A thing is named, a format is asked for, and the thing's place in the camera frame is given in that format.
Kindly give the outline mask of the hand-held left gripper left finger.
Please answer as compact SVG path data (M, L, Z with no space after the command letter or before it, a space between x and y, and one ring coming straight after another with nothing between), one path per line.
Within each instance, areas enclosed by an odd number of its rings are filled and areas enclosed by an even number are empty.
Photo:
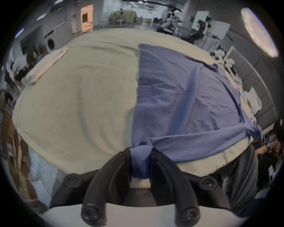
M71 173L52 197L49 208L81 204L81 218L89 226L106 225L106 204L121 205L131 181L130 148L112 157L102 168Z

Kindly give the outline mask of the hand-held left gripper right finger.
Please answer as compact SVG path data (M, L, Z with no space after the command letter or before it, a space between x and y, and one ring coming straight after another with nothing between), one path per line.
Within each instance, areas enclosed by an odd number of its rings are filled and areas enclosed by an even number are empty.
M158 206L175 205L175 224L192 227L201 218L199 206L231 211L215 177L195 176L180 168L156 148L150 154L150 190Z

